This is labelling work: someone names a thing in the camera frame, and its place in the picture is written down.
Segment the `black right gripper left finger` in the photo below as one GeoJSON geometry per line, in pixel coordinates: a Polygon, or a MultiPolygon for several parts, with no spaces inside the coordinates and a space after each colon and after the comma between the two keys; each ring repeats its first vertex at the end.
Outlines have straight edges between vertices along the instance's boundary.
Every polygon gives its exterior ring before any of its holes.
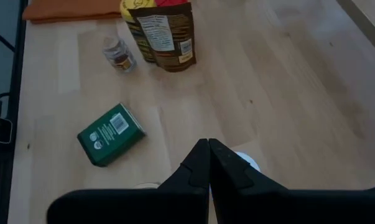
{"type": "Polygon", "coordinates": [[[210,183],[210,145],[199,139],[178,169],[159,186],[159,190],[204,194],[210,183]]]}

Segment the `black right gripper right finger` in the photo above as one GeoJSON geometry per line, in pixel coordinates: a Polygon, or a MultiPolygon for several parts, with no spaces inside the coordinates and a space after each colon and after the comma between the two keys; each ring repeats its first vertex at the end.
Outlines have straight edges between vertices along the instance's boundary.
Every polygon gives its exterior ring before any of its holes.
{"type": "Polygon", "coordinates": [[[249,162],[217,139],[211,149],[210,187],[214,199],[266,194],[287,188],[256,170],[249,162]]]}

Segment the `everything bagel seasoning jar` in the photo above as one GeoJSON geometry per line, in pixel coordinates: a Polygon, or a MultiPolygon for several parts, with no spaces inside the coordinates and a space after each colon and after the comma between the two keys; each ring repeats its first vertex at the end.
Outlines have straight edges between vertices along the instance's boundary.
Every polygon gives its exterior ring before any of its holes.
{"type": "Polygon", "coordinates": [[[252,157],[250,157],[249,155],[247,155],[243,152],[236,152],[236,153],[239,157],[243,158],[246,162],[248,162],[251,167],[256,169],[258,172],[261,172],[261,169],[260,169],[259,165],[257,164],[257,162],[252,157]]]}

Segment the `green black pepper tin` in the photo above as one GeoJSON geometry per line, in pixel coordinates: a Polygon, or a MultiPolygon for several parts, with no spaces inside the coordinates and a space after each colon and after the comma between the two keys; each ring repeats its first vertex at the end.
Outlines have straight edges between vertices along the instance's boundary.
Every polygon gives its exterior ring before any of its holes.
{"type": "Polygon", "coordinates": [[[90,162],[106,167],[146,136],[132,113],[121,103],[77,135],[90,162]]]}

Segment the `brown taco seasoning pouch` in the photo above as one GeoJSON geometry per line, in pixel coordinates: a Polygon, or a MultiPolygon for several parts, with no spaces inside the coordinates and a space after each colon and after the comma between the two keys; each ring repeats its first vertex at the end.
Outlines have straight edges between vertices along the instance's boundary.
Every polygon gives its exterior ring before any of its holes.
{"type": "Polygon", "coordinates": [[[154,54],[167,72],[181,72],[196,63],[195,31],[190,2],[130,10],[154,54]]]}

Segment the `small glass saffron jar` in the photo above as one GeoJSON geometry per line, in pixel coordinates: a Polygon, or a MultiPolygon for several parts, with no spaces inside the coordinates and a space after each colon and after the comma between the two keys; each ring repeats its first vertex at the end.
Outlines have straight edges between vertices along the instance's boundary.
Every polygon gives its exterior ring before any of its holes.
{"type": "Polygon", "coordinates": [[[137,65],[129,47],[118,36],[106,36],[103,39],[102,52],[107,61],[122,72],[131,72],[137,65]]]}

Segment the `red-lid patterned spice tin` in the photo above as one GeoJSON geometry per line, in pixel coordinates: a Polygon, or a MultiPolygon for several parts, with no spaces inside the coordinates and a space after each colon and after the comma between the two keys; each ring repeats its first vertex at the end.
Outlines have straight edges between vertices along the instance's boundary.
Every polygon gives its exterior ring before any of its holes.
{"type": "Polygon", "coordinates": [[[188,0],[154,0],[157,7],[176,6],[188,3],[188,0]]]}

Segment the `yellow-lid crunchy chili jar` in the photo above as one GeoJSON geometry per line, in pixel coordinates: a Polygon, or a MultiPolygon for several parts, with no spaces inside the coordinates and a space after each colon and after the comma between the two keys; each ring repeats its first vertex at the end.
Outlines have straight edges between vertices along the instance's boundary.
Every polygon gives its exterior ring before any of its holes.
{"type": "Polygon", "coordinates": [[[134,21],[130,9],[139,9],[143,7],[156,7],[154,0],[121,0],[119,5],[122,18],[126,24],[143,56],[143,59],[149,63],[155,63],[155,58],[151,52],[150,44],[145,38],[144,32],[139,27],[139,24],[134,21]]]}

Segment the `folded orange cloth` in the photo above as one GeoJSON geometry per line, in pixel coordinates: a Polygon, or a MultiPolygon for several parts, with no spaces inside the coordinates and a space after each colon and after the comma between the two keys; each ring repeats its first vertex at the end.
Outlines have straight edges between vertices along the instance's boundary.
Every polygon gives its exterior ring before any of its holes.
{"type": "Polygon", "coordinates": [[[114,19],[121,0],[31,0],[22,18],[33,24],[114,19]]]}

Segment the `black aluminium table frame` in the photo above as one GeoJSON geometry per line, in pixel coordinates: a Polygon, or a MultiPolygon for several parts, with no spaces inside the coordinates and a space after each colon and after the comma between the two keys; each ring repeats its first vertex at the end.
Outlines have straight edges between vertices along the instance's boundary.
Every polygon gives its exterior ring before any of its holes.
{"type": "Polygon", "coordinates": [[[7,224],[16,145],[28,0],[0,0],[0,117],[12,122],[9,144],[0,143],[0,224],[7,224]]]}

